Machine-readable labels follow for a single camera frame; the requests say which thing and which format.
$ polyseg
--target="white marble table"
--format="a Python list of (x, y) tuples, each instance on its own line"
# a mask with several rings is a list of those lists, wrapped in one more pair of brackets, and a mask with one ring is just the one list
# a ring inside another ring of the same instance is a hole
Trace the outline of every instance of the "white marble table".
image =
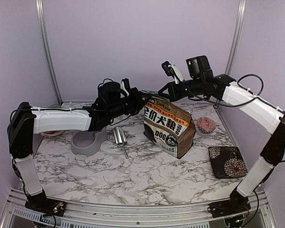
[(209, 146), (232, 146), (226, 129), (209, 104), (177, 105), (192, 113), (194, 123), (202, 116), (217, 123), (216, 130), (208, 135), (197, 129), (193, 147), (181, 159), (162, 151), (144, 136), (142, 112), (119, 124), (128, 139), (129, 159), (115, 145), (110, 126), (108, 139), (91, 157), (71, 152), (70, 140), (75, 131), (45, 137), (35, 156), (35, 165), (46, 194), (114, 205), (171, 205), (228, 197), (240, 179), (217, 179), (208, 154)]

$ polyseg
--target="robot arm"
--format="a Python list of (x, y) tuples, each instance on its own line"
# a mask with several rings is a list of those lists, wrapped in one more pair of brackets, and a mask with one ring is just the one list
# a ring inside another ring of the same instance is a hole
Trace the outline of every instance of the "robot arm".
[(33, 161), (33, 134), (47, 131), (80, 130), (100, 131), (123, 114), (136, 115), (151, 96), (137, 88), (130, 88), (129, 80), (107, 82), (98, 87), (98, 98), (91, 107), (77, 109), (46, 109), (23, 102), (8, 127), (9, 152), (13, 168), (23, 180), (28, 193), (26, 207), (51, 211), (62, 216), (65, 203), (48, 199), (43, 191)]
[[(239, 105), (256, 97), (255, 94), (241, 88), (235, 79), (227, 75), (213, 77), (206, 56), (195, 57), (186, 61), (190, 76), (193, 79), (179, 84), (168, 83), (159, 91), (159, 95), (168, 98), (170, 101), (191, 97), (192, 94), (204, 95), (205, 99), (212, 96), (229, 105)], [(165, 62), (162, 68), (167, 72), (169, 66), (171, 64)], [(167, 75), (178, 78), (176, 73)], [(257, 98), (249, 104), (239, 107), (240, 110), (259, 122), (271, 134), (271, 137), (247, 176), (232, 191), (230, 200), (209, 205), (209, 211), (214, 218), (244, 211), (244, 207), (250, 208), (247, 197), (269, 177), (274, 167), (283, 159), (285, 153), (285, 112), (268, 104), (270, 103), (264, 99)]]

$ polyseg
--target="white flower pattern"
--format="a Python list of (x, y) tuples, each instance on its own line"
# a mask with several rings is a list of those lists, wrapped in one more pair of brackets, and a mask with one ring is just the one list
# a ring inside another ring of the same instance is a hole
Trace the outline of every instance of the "white flower pattern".
[(231, 158), (224, 164), (225, 173), (233, 178), (243, 177), (247, 174), (247, 168), (243, 160)]
[(209, 149), (209, 156), (211, 159), (215, 159), (220, 155), (220, 148), (219, 147), (211, 147)]

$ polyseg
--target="black floral tray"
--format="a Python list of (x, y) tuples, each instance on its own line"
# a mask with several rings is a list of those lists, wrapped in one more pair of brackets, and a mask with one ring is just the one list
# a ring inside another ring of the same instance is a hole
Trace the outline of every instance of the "black floral tray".
[(219, 179), (245, 177), (247, 168), (243, 157), (234, 146), (211, 146), (208, 148), (214, 175)]

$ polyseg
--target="metal spoon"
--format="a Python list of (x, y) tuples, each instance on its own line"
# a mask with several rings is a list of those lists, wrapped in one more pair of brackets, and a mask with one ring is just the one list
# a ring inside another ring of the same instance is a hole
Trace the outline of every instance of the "metal spoon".
[(121, 127), (115, 127), (113, 129), (115, 143), (119, 147), (123, 147), (124, 154), (126, 158), (129, 158), (127, 151), (125, 150), (124, 146), (127, 144), (127, 138), (125, 137), (124, 131)]

